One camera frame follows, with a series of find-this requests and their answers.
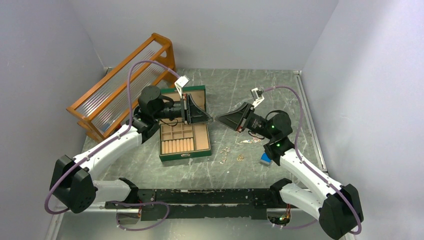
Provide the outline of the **green jewelry box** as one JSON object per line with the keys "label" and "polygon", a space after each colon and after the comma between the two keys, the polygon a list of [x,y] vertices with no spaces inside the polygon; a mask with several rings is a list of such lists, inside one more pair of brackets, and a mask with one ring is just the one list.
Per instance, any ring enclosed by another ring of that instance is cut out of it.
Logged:
{"label": "green jewelry box", "polygon": [[[176,88],[161,89],[160,92],[175,101],[179,98]],[[194,103],[206,112],[206,86],[188,86],[183,93],[191,94]],[[212,155],[208,123],[186,124],[181,117],[164,120],[159,129],[159,159],[161,162],[209,157]]]}

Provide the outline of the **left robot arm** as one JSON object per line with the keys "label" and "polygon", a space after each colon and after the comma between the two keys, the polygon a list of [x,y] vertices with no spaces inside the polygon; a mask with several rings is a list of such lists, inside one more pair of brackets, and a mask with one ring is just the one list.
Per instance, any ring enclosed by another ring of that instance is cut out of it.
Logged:
{"label": "left robot arm", "polygon": [[142,145],[160,128],[164,119],[181,119],[184,124],[213,121],[194,100],[184,93],[173,100],[161,93],[157,86],[147,86],[137,100],[137,107],[127,122],[114,134],[74,157],[63,155],[54,166],[48,197],[55,196],[65,205],[64,211],[81,213],[93,203],[121,203],[132,208],[140,202],[138,187],[128,179],[95,181],[102,170],[126,152]]}

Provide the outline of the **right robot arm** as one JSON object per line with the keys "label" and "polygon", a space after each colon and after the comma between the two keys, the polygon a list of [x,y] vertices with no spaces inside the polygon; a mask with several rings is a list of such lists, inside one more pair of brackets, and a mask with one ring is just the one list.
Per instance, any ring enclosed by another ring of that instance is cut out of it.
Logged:
{"label": "right robot arm", "polygon": [[271,118],[262,117],[252,104],[244,102],[238,109],[216,116],[215,121],[238,133],[247,129],[268,139],[263,146],[266,156],[306,186],[302,189],[288,179],[274,184],[269,199],[275,207],[288,204],[303,210],[334,240],[353,234],[354,229],[361,230],[364,215],[357,188],[341,184],[308,161],[289,139],[293,129],[288,113],[271,113]]}

